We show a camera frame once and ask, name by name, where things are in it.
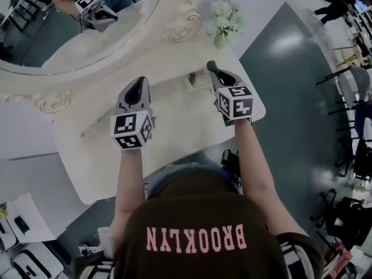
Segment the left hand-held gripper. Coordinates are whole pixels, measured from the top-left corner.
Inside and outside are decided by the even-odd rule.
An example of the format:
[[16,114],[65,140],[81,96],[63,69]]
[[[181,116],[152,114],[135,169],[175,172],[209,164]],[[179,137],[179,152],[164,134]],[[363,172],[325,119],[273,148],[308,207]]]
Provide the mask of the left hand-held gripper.
[[110,136],[122,151],[140,149],[152,138],[154,127],[149,82],[140,76],[119,93],[110,118]]

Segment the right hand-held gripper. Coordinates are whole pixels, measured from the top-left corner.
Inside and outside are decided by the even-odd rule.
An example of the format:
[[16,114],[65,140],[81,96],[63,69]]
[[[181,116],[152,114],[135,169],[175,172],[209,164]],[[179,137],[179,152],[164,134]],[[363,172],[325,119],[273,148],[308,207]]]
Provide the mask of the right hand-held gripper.
[[236,120],[250,119],[253,112],[253,93],[238,75],[218,68],[209,69],[217,111],[225,126]]

